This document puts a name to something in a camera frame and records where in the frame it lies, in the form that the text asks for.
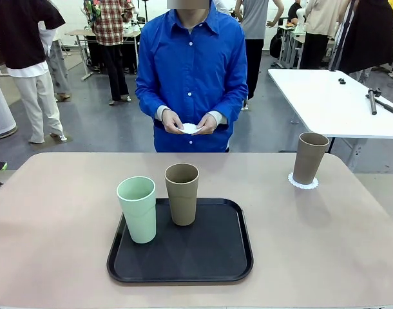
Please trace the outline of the person's right hand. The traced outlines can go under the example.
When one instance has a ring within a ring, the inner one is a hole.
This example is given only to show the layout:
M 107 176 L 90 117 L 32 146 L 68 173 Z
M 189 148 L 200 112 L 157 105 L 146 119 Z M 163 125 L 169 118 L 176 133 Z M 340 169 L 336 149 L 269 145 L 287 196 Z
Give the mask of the person's right hand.
M 162 112 L 162 123 L 166 132 L 181 135 L 183 132 L 183 123 L 179 116 L 170 109 L 165 109 Z

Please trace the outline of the person's left hand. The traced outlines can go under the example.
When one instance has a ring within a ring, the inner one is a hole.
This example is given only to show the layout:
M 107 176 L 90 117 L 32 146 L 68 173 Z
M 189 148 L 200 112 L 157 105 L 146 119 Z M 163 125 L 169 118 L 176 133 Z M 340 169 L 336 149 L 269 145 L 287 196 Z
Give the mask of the person's left hand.
M 196 126 L 197 132 L 194 135 L 210 135 L 217 127 L 215 117 L 209 113 L 205 114 Z

